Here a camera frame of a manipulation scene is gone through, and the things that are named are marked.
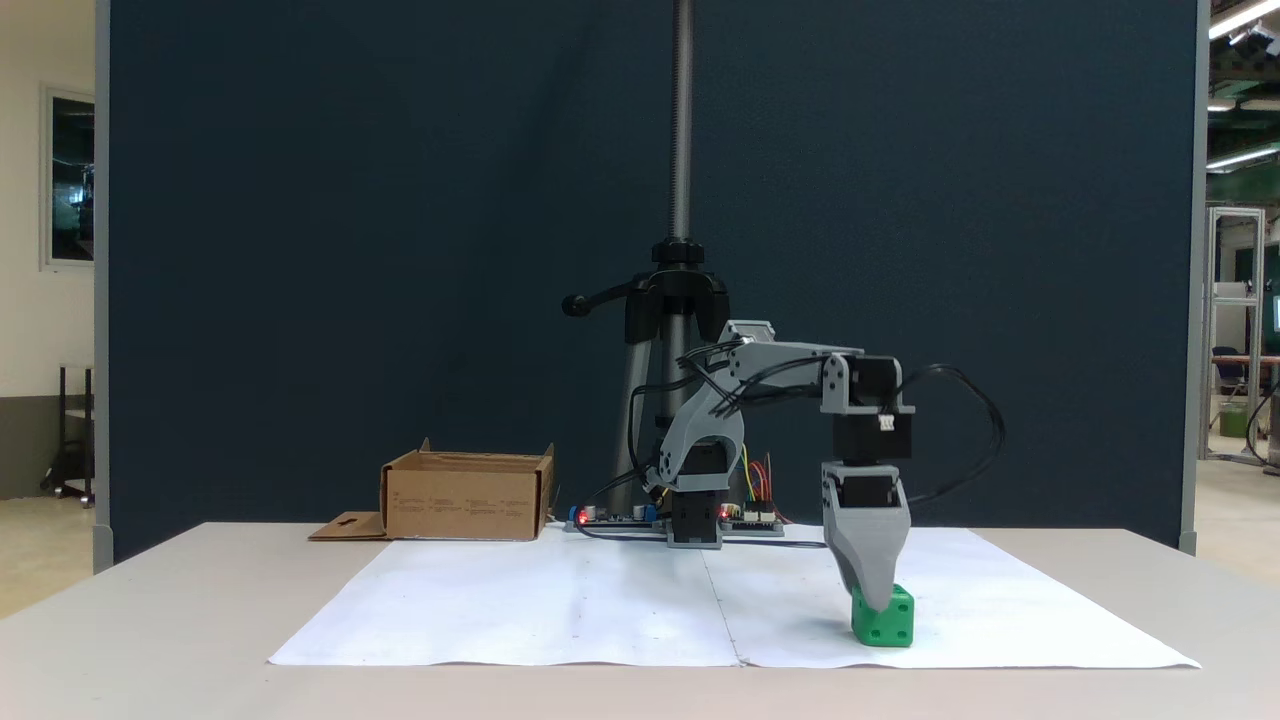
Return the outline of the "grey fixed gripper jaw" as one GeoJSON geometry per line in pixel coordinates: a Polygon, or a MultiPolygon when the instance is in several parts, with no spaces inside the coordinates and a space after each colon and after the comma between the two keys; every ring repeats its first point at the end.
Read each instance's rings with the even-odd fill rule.
{"type": "Polygon", "coordinates": [[[867,606],[883,612],[891,601],[899,556],[911,528],[908,509],[845,510],[845,573],[867,606]]]}

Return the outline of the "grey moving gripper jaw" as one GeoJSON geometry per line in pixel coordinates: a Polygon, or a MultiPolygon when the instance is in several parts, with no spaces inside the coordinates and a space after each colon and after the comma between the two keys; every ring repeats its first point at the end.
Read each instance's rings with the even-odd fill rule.
{"type": "Polygon", "coordinates": [[[835,559],[841,582],[850,594],[864,593],[858,539],[863,536],[861,527],[867,518],[868,512],[826,514],[826,544],[835,559]]]}

